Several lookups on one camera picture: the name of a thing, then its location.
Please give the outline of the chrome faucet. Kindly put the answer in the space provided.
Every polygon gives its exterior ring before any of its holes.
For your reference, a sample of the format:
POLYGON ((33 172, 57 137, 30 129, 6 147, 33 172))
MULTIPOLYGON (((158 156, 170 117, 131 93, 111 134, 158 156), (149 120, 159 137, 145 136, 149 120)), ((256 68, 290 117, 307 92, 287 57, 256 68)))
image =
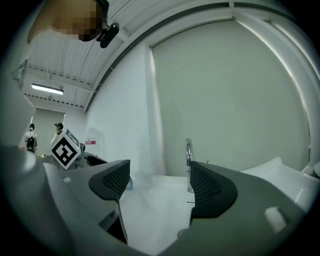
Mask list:
POLYGON ((186 147, 186 165, 187 165, 187 191, 189 193, 194 193, 194 190, 191 185, 191 172, 192 172, 192 167, 191 163, 194 161, 194 154, 193 154, 193 145, 192 145, 192 140, 190 138, 187 138, 185 140, 185 147, 186 147))

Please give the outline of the white sink vanity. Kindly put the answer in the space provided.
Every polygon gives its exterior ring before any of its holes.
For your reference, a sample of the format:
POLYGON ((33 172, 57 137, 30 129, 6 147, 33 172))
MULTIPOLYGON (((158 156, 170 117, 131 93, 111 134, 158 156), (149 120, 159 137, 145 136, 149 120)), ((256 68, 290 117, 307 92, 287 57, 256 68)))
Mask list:
MULTIPOLYGON (((280 189, 307 212, 320 189, 320 178, 292 169, 276 157, 244 170, 280 189)), ((187 191, 187 179, 134 173, 131 189, 120 198, 119 205, 128 245, 148 255, 158 255, 178 239, 189 226, 194 195, 187 191)))

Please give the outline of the ceiling tube light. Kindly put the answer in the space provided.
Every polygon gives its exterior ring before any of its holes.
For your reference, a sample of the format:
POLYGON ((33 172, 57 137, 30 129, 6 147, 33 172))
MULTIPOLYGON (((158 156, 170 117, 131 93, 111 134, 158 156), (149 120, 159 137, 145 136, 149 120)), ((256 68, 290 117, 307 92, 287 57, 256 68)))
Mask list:
POLYGON ((48 87, 48 86, 44 86, 44 85, 40 85, 40 84, 32 83, 31 87, 34 90, 43 91, 43 92, 47 92, 47 93, 51 93, 51 94, 57 94, 57 95, 64 94, 64 91, 62 89, 52 88, 52 87, 48 87))

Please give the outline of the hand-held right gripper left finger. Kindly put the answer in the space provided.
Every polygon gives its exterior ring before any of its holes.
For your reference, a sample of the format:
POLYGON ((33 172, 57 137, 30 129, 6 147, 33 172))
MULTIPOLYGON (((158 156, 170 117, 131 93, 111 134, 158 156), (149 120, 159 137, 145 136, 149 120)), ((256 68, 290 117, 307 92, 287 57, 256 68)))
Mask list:
POLYGON ((128 246, 120 209, 130 180, 128 159, 68 171, 44 167, 75 253, 136 253, 128 246))

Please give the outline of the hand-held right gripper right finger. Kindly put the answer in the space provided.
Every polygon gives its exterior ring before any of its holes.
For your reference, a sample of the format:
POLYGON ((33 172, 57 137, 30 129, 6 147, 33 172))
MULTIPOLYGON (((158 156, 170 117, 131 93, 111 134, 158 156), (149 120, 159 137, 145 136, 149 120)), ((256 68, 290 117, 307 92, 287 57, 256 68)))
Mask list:
POLYGON ((193 161, 195 206, 182 236, 160 256, 270 256, 305 212, 270 182, 193 161))

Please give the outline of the clear water bottle red label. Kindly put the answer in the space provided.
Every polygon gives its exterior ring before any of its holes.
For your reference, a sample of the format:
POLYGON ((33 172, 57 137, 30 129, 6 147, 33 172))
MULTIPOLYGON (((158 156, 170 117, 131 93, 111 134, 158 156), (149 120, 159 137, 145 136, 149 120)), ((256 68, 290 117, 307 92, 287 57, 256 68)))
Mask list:
POLYGON ((89 127, 84 133, 85 151, 91 153, 99 158, 103 158, 105 155, 105 136, 104 133, 94 127, 89 127))

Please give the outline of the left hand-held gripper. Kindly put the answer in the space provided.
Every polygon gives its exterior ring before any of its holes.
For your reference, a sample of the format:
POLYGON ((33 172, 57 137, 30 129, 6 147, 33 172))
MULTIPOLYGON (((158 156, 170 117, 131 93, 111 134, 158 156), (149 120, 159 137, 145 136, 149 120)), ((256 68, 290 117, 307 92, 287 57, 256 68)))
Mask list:
POLYGON ((87 155, 85 159, 85 144, 67 128, 51 145, 53 162, 59 171, 75 170, 87 166, 106 164, 107 161, 95 155, 87 155))

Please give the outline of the person's grey-clothed body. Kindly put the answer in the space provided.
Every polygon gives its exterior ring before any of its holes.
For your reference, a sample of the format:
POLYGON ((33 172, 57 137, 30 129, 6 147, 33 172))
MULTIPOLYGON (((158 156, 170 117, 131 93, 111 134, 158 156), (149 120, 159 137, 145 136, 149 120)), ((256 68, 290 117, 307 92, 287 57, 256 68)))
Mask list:
POLYGON ((35 113, 22 92, 31 52, 28 32, 17 32, 0 61, 0 146, 19 146, 35 113))

